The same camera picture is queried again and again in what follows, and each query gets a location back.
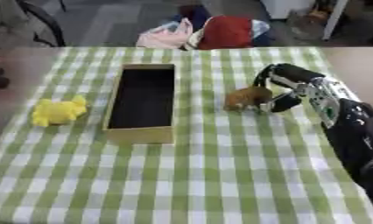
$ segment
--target open box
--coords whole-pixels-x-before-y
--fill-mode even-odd
[[[103,131],[115,143],[172,143],[174,65],[123,65],[109,100]]]

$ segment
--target tablecloth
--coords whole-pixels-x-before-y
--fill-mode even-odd
[[[373,223],[372,205],[307,102],[275,115],[222,109],[226,93],[280,62],[332,75],[310,47],[65,48],[0,137],[0,221]],[[102,119],[123,63],[176,66],[174,144],[107,140]],[[30,125],[40,98],[76,94],[88,100],[86,115],[68,125]]]

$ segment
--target chair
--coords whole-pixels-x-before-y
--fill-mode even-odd
[[[32,14],[34,17],[43,22],[47,27],[49,27],[56,39],[57,46],[66,46],[63,32],[57,21],[52,16],[50,16],[46,11],[44,11],[37,5],[29,3],[26,0],[17,0],[17,2],[26,14]],[[54,46],[49,41],[41,39],[37,33],[35,33],[34,35],[34,41],[44,43],[49,46]]]

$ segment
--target yellow toy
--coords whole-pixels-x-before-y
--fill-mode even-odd
[[[53,102],[40,100],[32,113],[32,124],[47,127],[49,124],[63,124],[76,120],[76,117],[86,113],[86,100],[76,95],[71,101]]]

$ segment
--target brown toy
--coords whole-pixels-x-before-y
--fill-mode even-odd
[[[242,110],[269,101],[272,91],[265,87],[247,87],[227,94],[224,109]]]

